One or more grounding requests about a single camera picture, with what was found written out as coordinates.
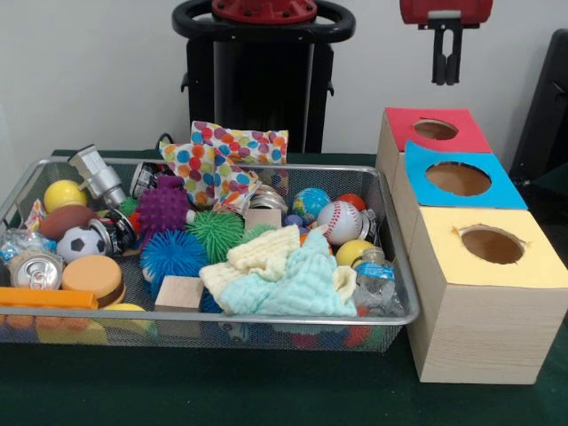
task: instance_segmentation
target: white wall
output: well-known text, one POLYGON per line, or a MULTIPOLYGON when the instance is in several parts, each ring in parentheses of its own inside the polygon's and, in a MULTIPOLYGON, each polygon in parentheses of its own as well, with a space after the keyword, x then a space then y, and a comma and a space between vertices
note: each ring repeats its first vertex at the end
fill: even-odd
MULTIPOLYGON (((180 2, 0 1, 0 197, 57 147, 187 137, 185 39, 170 25, 180 2)), ((549 38, 568 26, 566 0, 496 0, 490 21, 465 31, 462 83, 451 88, 430 83, 433 34, 404 26, 397 1, 337 2, 358 27, 335 45, 325 152, 374 153, 386 106, 468 107, 509 164, 549 38)))

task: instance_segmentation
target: wooden box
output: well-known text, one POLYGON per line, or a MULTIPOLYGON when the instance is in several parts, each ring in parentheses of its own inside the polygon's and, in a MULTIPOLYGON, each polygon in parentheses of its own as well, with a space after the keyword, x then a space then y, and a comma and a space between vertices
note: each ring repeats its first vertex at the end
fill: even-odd
POLYGON ((376 168, 386 176, 391 192, 408 140, 436 151, 492 152, 467 109, 386 108, 379 136, 376 168))
POLYGON ((408 141, 392 193, 406 250, 418 206, 526 209, 523 198, 493 154, 443 153, 408 141))
POLYGON ((568 272, 528 211, 420 207, 410 261, 422 382, 536 381, 568 307, 568 272))

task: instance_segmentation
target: polka dot fabric bag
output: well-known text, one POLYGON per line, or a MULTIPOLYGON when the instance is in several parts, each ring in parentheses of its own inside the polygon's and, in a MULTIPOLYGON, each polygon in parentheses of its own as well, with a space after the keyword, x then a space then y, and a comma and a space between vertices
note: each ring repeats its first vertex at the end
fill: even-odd
POLYGON ((199 209, 242 214, 261 184, 254 172, 244 171, 210 145, 175 145, 163 140, 158 150, 171 170, 184 179, 189 199, 199 209))
POLYGON ((232 130, 212 122, 193 122, 191 141, 214 146, 234 162, 286 164, 287 130, 232 130))

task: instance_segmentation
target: baseball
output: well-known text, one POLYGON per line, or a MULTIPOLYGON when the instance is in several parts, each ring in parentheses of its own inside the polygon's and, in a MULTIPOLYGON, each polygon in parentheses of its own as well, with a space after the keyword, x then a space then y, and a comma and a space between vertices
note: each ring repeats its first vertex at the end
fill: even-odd
POLYGON ((349 202, 333 201, 318 215, 318 225, 327 225, 327 240, 336 246, 356 240, 363 227, 359 211, 349 202))

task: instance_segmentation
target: water bottle label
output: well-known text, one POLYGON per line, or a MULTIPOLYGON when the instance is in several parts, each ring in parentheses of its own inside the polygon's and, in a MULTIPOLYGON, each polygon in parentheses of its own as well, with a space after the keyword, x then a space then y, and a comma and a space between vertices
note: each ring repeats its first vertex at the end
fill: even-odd
POLYGON ((394 281, 394 269, 386 264, 372 264, 363 262, 355 268, 358 275, 366 275, 367 277, 384 278, 394 281))

